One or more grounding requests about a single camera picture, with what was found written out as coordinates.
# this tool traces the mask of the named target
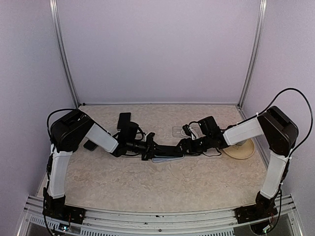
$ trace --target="enclosure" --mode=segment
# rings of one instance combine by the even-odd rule
[[[314,9],[310,0],[3,1],[1,235],[49,235],[46,118],[56,109],[78,108],[112,135],[131,112],[155,142],[176,146],[183,125],[213,116],[227,130],[285,88],[314,107]],[[311,120],[303,97],[287,91],[273,105],[300,143]],[[263,135],[245,160],[213,148],[161,163],[89,151],[85,141],[67,165],[65,203],[87,212],[67,235],[254,235],[258,221],[240,224],[234,209],[254,204],[266,179]],[[313,235],[313,145],[311,133],[292,155],[268,235]],[[47,220],[51,229],[67,223]]]

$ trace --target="black object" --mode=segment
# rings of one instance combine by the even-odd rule
[[[89,151],[94,151],[97,148],[97,144],[93,143],[91,140],[87,140],[83,147]]]
[[[60,224],[58,225],[58,229],[61,230],[61,231],[64,231],[64,232],[68,232],[68,230],[69,230],[69,225],[65,225],[65,224],[60,223]]]
[[[183,131],[187,136],[191,136],[191,131],[189,130],[189,126],[187,124],[185,124],[183,127]]]
[[[53,167],[53,155],[51,154],[49,156],[48,163],[47,163],[47,166],[46,166],[46,172],[47,173],[51,173],[52,167]]]
[[[126,155],[128,151],[141,154],[141,160],[147,161],[159,157],[183,157],[183,152],[179,146],[158,145],[154,142],[155,133],[149,133],[146,141],[137,140],[136,135],[139,130],[139,125],[130,121],[127,117],[130,113],[121,113],[118,121],[118,127],[121,129],[117,134],[117,148],[111,153],[115,157]]]
[[[53,199],[44,188],[45,208],[43,215],[54,219],[82,225],[86,210],[80,207],[65,205],[65,196]]]
[[[256,224],[251,225],[251,230],[254,234],[260,235],[263,232],[263,229],[270,225],[269,220],[265,220]]]
[[[75,152],[93,124],[94,120],[83,112],[73,110],[52,124],[51,142],[57,151]]]
[[[204,119],[201,119],[200,121],[198,121],[198,124],[202,134],[206,136],[215,138],[219,134],[221,134],[221,130],[213,117],[206,117]]]
[[[117,130],[121,130],[125,124],[127,124],[131,119],[131,113],[125,112],[119,114],[119,120],[117,124]]]
[[[260,220],[270,217],[271,214],[277,215],[278,211],[275,205],[277,194],[272,199],[267,199],[260,194],[256,196],[256,204],[250,206],[241,206],[235,209],[237,223],[242,224],[254,220]]]
[[[275,154],[289,156],[299,129],[278,107],[273,106],[257,117],[269,149]]]
[[[282,215],[277,225],[276,223],[272,223],[272,228],[267,230],[267,236],[291,236],[292,228],[288,227],[288,222],[289,222],[288,215],[287,214]],[[254,236],[254,235],[266,236],[266,233],[257,232],[253,234],[251,225],[244,224],[242,226],[237,226],[234,228],[234,235],[235,236]]]

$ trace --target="speckled tabletop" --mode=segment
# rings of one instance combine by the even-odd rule
[[[214,116],[225,128],[241,121],[234,106],[109,105],[81,107],[112,134],[119,113],[144,132],[155,132],[161,145],[176,145],[173,127]],[[66,203],[82,207],[136,212],[183,212],[236,207],[254,203],[266,175],[259,153],[246,160],[221,157],[185,157],[164,163],[137,157],[111,156],[101,148],[90,152],[83,143],[67,170]]]

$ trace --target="lavender wall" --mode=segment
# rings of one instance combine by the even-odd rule
[[[236,104],[259,2],[58,1],[80,101]]]
[[[266,21],[252,84],[244,111],[251,116],[262,110],[278,91],[300,89],[315,109],[315,1],[269,0]],[[310,124],[304,100],[294,92],[283,94],[275,103],[300,129],[301,141]],[[268,146],[260,139],[265,150]],[[307,236],[314,235],[315,222],[315,132],[295,153],[287,179]]]
[[[49,1],[1,1],[0,55],[0,234],[11,236],[45,172],[46,117],[73,107]]]

